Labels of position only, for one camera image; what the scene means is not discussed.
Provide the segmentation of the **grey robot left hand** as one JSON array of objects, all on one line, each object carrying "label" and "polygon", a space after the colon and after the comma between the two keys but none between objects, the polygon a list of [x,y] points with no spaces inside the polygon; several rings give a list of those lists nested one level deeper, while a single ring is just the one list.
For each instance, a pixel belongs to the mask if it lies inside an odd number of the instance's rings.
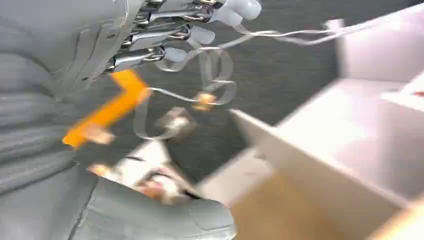
[{"label": "grey robot left hand", "polygon": [[62,142],[60,101],[97,77],[142,0],[0,3],[0,237],[3,240],[232,240],[230,210],[165,205],[98,176]]}]

